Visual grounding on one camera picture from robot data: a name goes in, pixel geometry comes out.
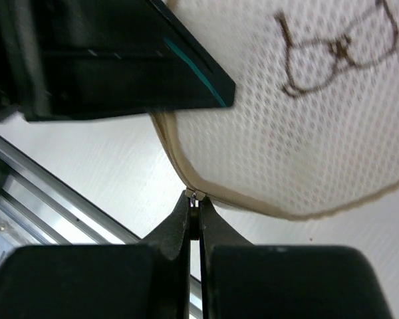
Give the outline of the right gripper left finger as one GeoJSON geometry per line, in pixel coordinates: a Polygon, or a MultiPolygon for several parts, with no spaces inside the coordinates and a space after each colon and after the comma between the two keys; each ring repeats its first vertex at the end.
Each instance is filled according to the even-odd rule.
{"type": "Polygon", "coordinates": [[[190,219],[172,213],[129,245],[31,245],[0,266],[0,318],[187,318],[190,219]]]}

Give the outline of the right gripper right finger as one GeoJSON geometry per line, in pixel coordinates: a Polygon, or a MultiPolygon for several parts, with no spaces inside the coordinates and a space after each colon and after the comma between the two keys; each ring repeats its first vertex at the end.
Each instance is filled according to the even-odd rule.
{"type": "Polygon", "coordinates": [[[254,245],[199,206],[205,318],[391,318],[376,274],[357,249],[254,245]]]}

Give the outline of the beige zipper pull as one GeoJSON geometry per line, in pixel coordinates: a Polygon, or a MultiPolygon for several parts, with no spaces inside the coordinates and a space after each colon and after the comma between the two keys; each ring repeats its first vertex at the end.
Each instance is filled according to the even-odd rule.
{"type": "Polygon", "coordinates": [[[201,202],[206,197],[205,193],[187,188],[185,196],[189,199],[188,215],[190,218],[190,239],[198,241],[200,238],[200,210],[201,202]]]}

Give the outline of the round mesh laundry bag glasses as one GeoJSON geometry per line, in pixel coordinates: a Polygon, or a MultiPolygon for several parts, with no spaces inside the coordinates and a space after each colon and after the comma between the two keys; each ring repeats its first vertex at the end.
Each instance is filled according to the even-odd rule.
{"type": "Polygon", "coordinates": [[[168,1],[234,79],[226,110],[154,114],[198,195],[309,219],[399,188],[399,1],[168,1]]]}

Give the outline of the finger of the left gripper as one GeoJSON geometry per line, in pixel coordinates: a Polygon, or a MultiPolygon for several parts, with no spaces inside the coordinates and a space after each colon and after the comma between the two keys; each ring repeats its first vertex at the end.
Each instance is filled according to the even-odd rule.
{"type": "Polygon", "coordinates": [[[0,1],[0,122],[229,108],[235,82],[162,1],[0,1]]]}

